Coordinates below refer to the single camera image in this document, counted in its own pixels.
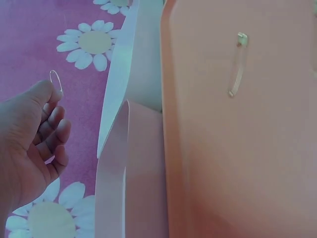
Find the white flower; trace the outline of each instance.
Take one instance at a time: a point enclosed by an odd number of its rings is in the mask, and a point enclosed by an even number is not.
[[[102,5],[100,8],[114,15],[119,11],[126,16],[129,10],[129,0],[94,0],[94,4]]]
[[[67,29],[65,35],[57,37],[63,42],[57,46],[57,51],[72,51],[66,60],[75,63],[78,69],[85,69],[93,62],[97,71],[105,71],[120,30],[113,30],[112,22],[102,20],[95,21],[91,26],[80,23],[78,29]]]
[[[6,222],[9,238],[94,238],[95,196],[84,198],[85,185],[74,182],[59,193],[51,183],[33,202],[15,210]]]

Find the finger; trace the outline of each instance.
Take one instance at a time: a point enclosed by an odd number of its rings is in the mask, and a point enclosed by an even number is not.
[[[57,103],[61,100],[63,93],[56,91],[50,81],[43,80],[31,87],[24,96],[30,98],[43,108],[46,103]]]
[[[65,116],[65,109],[61,106],[54,108],[49,118],[43,122],[33,140],[33,144],[38,145],[48,138],[56,129],[59,122]]]
[[[46,103],[42,109],[42,119],[41,124],[45,122],[51,115],[54,108],[56,108],[57,103]]]
[[[36,146],[44,161],[53,156],[57,146],[63,145],[68,141],[70,128],[70,121],[62,119],[58,124],[57,129],[46,140]]]
[[[68,165],[68,155],[63,145],[59,145],[55,150],[55,158],[47,164],[51,176],[51,182],[57,179]]]

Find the pink paper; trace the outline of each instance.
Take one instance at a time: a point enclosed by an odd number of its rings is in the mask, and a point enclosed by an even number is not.
[[[96,238],[167,238],[162,115],[125,101],[99,158]]]

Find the pink rug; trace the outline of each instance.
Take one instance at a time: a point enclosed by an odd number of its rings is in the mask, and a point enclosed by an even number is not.
[[[58,72],[72,134],[62,177],[11,214],[10,238],[93,238],[97,142],[128,0],[0,0],[0,101]]]

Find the yellow flower center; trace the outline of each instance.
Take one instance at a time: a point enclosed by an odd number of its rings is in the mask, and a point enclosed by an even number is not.
[[[88,53],[102,54],[110,49],[111,37],[102,31],[89,31],[79,37],[78,44]]]
[[[75,222],[70,213],[53,202],[33,206],[28,224],[33,238],[74,238],[76,235]]]
[[[115,6],[128,6],[129,0],[110,0]]]

